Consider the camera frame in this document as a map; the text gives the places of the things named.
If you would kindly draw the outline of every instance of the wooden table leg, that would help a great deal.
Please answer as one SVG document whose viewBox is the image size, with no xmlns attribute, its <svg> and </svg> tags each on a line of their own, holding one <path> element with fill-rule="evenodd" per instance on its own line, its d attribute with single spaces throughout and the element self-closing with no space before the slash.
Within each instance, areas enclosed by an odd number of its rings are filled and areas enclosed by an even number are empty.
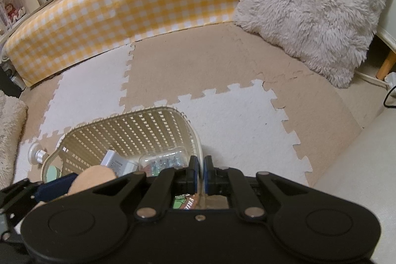
<svg viewBox="0 0 396 264">
<path fill-rule="evenodd" d="M 383 81 L 384 78 L 389 74 L 395 63 L 396 63 L 396 53 L 390 50 L 388 57 L 385 59 L 378 73 L 375 75 L 376 78 Z"/>
</svg>

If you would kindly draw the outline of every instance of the metal screw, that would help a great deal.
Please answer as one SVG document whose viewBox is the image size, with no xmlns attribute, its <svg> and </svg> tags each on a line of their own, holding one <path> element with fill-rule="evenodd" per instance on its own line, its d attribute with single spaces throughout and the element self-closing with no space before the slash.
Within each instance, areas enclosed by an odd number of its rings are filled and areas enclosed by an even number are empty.
<svg viewBox="0 0 396 264">
<path fill-rule="evenodd" d="M 144 207 L 144 208 L 138 209 L 136 214 L 137 214 L 137 216 L 139 216 L 141 218 L 152 218 L 155 215 L 157 215 L 157 212 L 154 208 Z"/>
<path fill-rule="evenodd" d="M 249 207 L 245 209 L 245 215 L 250 218 L 261 217 L 265 214 L 264 209 L 260 207 Z"/>
<path fill-rule="evenodd" d="M 8 240 L 10 237 L 11 237 L 11 234 L 10 234 L 9 232 L 5 232 L 5 233 L 1 236 L 1 239 L 2 239 L 3 241 L 6 241 L 6 240 Z"/>
<path fill-rule="evenodd" d="M 203 222 L 206 219 L 205 215 L 196 215 L 195 219 L 199 222 Z"/>
</svg>

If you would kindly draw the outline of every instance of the snack package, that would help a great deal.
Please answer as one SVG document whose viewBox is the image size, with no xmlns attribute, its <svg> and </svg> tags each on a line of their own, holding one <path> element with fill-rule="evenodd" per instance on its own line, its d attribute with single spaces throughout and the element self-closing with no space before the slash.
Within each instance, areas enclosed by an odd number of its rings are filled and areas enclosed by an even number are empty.
<svg viewBox="0 0 396 264">
<path fill-rule="evenodd" d="M 198 204 L 198 200 L 198 194 L 190 195 L 187 193 L 185 195 L 175 196 L 175 200 L 173 201 L 173 209 L 195 209 Z"/>
</svg>

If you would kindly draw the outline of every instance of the black cable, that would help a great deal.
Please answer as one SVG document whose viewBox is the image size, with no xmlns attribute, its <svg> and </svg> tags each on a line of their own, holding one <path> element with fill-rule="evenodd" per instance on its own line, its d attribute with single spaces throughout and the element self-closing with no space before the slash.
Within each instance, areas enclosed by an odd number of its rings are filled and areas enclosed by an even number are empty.
<svg viewBox="0 0 396 264">
<path fill-rule="evenodd" d="M 390 94 L 393 92 L 394 89 L 396 89 L 396 85 L 388 92 L 387 96 L 385 97 L 385 100 L 384 100 L 384 107 L 386 107 L 386 108 L 393 108 L 393 109 L 396 108 L 396 106 L 389 106 L 389 105 L 387 105 L 387 99 L 389 98 Z"/>
</svg>

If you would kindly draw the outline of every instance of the white plastic basket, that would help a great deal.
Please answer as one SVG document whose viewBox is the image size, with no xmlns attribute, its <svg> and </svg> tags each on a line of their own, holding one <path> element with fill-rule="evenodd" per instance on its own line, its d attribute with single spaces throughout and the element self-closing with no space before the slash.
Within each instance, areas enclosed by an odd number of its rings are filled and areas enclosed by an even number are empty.
<svg viewBox="0 0 396 264">
<path fill-rule="evenodd" d="M 50 165 L 59 168 L 60 176 L 99 165 L 108 150 L 139 161 L 142 155 L 161 153 L 184 147 L 188 156 L 195 155 L 203 167 L 201 142 L 185 114 L 171 107 L 155 107 L 129 112 L 68 132 L 56 151 L 44 162 L 41 178 L 46 182 Z"/>
</svg>

